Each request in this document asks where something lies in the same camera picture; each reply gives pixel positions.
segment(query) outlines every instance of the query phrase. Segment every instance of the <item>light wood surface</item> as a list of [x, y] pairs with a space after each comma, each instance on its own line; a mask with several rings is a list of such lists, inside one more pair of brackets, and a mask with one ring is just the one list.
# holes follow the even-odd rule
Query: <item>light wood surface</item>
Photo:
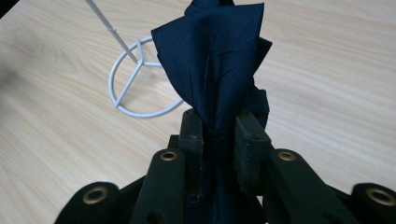
[[[132, 44], [190, 2], [96, 3]], [[262, 37], [274, 45], [255, 78], [275, 147], [345, 192], [361, 182], [396, 190], [396, 2], [265, 4]], [[112, 106], [108, 73], [122, 50], [84, 1], [21, 0], [0, 20], [0, 46], [0, 223], [52, 223], [83, 186], [135, 181], [190, 108], [134, 119]], [[121, 64], [117, 92], [133, 66]], [[153, 111], [176, 98], [161, 69], [146, 69], [125, 104]]]

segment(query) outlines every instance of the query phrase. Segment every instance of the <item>circular wire base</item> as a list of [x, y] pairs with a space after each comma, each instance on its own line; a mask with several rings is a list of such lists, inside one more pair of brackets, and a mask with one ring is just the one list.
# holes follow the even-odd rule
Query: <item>circular wire base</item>
[[175, 109], [178, 105], [183, 103], [183, 100], [181, 98], [179, 98], [174, 103], [172, 103], [171, 105], [167, 106], [166, 108], [158, 110], [158, 111], [154, 111], [154, 112], [149, 112], [149, 113], [137, 113], [137, 112], [134, 112], [134, 111], [132, 111], [130, 109], [125, 108], [120, 103], [122, 98], [123, 98], [123, 96], [125, 95], [125, 93], [131, 87], [132, 82], [134, 81], [134, 78], [136, 77], [136, 75], [138, 74], [138, 72], [140, 71], [142, 66], [162, 67], [160, 63], [151, 63], [151, 62], [145, 62], [144, 61], [144, 55], [143, 55], [143, 51], [141, 49], [141, 45], [145, 44], [145, 43], [147, 43], [147, 42], [149, 42], [151, 40], [152, 40], [151, 36], [148, 36], [148, 37], [143, 38], [143, 39], [137, 39], [136, 43], [132, 44], [129, 47], [130, 51], [132, 51], [133, 49], [137, 48], [137, 50], [139, 52], [140, 59], [137, 61], [137, 67], [134, 70], [134, 72], [131, 74], [127, 84], [125, 85], [124, 89], [120, 93], [119, 97], [116, 97], [116, 94], [114, 93], [114, 85], [113, 85], [114, 76], [116, 75], [116, 72], [117, 72], [117, 69], [118, 69], [120, 63], [127, 56], [127, 52], [126, 51], [124, 51], [119, 56], [119, 58], [116, 60], [116, 62], [114, 63], [113, 68], [111, 69], [111, 72], [110, 72], [109, 79], [108, 79], [108, 92], [110, 94], [110, 98], [111, 98], [111, 101], [113, 102], [114, 107], [116, 107], [122, 113], [124, 113], [124, 114], [126, 114], [128, 116], [134, 117], [134, 118], [152, 118], [152, 117], [157, 117], [157, 116], [163, 115], [163, 114]]

